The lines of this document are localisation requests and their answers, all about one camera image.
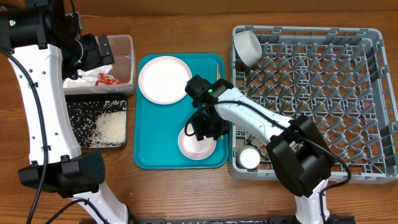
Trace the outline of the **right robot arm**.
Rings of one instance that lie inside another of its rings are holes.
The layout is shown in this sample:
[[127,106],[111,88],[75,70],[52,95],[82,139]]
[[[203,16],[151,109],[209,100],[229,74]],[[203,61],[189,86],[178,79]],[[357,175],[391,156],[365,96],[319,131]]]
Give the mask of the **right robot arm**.
[[185,86],[197,111],[186,122],[192,136],[218,139],[236,124],[266,145],[279,182],[295,197],[294,223],[338,223],[326,207],[326,191],[347,184],[349,167],[330,151],[308,116],[291,118],[255,103],[225,79],[195,75]]

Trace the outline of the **pink shallow bowl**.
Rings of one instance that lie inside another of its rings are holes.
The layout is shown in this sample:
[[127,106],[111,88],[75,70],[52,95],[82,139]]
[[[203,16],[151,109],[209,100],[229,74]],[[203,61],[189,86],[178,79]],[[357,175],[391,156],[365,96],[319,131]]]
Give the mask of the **pink shallow bowl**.
[[207,137],[198,141],[196,136],[187,136],[185,128],[182,128],[178,135],[178,148],[185,157],[199,161],[213,154],[216,149],[216,141]]

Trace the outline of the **red snack wrapper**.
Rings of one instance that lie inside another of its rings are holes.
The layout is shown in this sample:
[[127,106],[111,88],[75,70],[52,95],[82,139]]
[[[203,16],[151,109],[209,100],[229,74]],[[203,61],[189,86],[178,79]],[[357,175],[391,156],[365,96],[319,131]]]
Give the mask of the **red snack wrapper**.
[[105,73],[99,73],[97,76],[97,81],[95,83],[96,86],[118,84],[121,84],[121,81],[118,78]]

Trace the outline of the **rice pile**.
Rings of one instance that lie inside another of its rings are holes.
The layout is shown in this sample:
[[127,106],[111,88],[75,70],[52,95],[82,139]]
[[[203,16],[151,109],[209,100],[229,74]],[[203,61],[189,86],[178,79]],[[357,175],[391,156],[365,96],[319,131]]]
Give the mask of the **rice pile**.
[[96,120],[91,148],[121,147],[126,141],[125,111],[105,113]]

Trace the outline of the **white bowl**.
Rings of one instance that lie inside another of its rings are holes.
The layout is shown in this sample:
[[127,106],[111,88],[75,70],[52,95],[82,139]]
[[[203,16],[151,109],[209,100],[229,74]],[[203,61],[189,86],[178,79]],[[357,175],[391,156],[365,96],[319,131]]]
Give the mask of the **white bowl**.
[[233,35],[233,43],[239,58],[246,66],[251,67],[261,59],[261,44],[252,31],[245,30]]

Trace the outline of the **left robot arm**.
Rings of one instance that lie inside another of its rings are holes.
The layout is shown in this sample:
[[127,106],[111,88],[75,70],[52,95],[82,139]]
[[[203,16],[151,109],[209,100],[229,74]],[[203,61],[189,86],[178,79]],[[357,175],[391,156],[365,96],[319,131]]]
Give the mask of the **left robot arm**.
[[62,1],[31,0],[1,13],[1,52],[19,82],[30,137],[29,165],[19,180],[35,189],[35,199],[59,194],[97,223],[134,223],[106,184],[102,154],[82,153],[70,124],[63,80],[114,62],[106,36],[81,30],[79,14],[67,14]]

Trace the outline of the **white tissue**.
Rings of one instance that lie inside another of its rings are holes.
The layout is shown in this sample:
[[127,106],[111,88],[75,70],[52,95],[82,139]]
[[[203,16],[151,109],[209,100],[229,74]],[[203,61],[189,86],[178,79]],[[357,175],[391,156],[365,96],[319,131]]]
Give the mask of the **white tissue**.
[[104,65],[98,68],[94,68],[89,71],[78,70],[78,78],[72,80],[71,78],[66,78],[63,81],[64,88],[77,88],[77,87],[88,87],[95,86],[98,81],[100,73],[108,74],[113,69],[112,65]]

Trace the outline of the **white paper cup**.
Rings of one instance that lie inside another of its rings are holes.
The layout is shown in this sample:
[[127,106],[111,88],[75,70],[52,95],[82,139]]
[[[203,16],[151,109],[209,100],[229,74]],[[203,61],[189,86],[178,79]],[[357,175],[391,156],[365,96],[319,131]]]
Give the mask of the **white paper cup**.
[[236,162],[242,169],[254,170],[258,167],[260,161],[259,152],[252,146],[245,146],[236,153]]

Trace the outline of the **large white plate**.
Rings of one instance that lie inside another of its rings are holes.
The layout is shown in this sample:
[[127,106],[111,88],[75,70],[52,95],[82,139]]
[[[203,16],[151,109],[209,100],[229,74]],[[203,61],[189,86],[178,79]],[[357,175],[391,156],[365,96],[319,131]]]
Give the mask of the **large white plate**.
[[139,73],[138,84],[143,96],[159,105],[176,103],[186,96],[185,86],[192,78],[189,66],[173,56],[148,61]]

